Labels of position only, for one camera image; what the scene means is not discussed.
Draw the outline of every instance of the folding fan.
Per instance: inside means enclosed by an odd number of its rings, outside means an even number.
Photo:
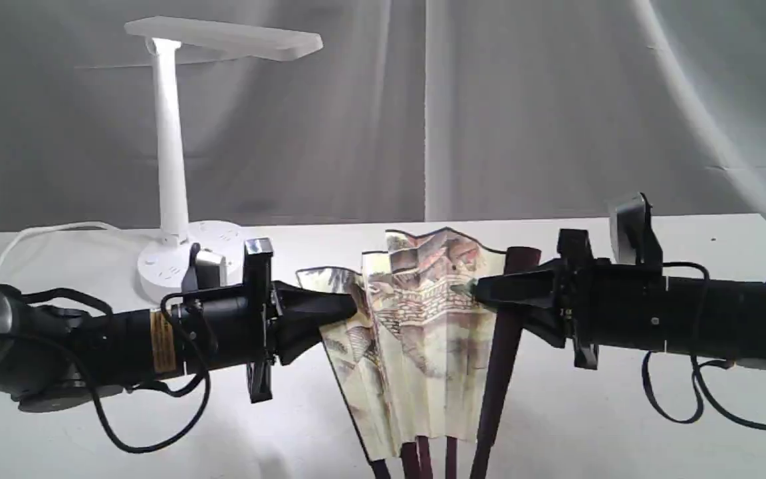
[[[449,228],[387,231],[386,245],[362,255],[362,273],[320,267],[298,280],[350,293],[358,306],[321,333],[375,475],[388,476],[383,460],[400,456],[407,477],[431,476],[426,440],[446,436],[446,476],[455,477],[456,440],[477,440],[495,330],[469,286],[501,275],[505,254]]]

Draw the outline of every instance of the fabric backdrop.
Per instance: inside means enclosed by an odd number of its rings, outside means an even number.
[[[192,220],[766,214],[766,2],[0,0],[0,230],[158,225],[152,15],[324,42],[180,51]]]

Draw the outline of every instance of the lamp base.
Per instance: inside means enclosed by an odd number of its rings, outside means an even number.
[[[167,245],[156,240],[138,255],[138,276],[146,297],[155,303],[182,288],[182,277],[188,270],[191,244],[200,243],[226,258],[226,284],[241,282],[244,259],[243,228],[231,222],[192,222],[188,241],[182,245]]]

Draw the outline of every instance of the lamp head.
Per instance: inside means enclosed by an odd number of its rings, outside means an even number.
[[[235,57],[291,61],[323,48],[321,36],[317,33],[250,27],[221,21],[150,17],[128,22],[125,28],[130,35],[216,49]]]

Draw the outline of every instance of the yellow label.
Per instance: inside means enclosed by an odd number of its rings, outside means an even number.
[[[176,347],[173,344],[173,327],[165,321],[161,311],[150,311],[152,333],[152,368],[156,373],[176,370]]]

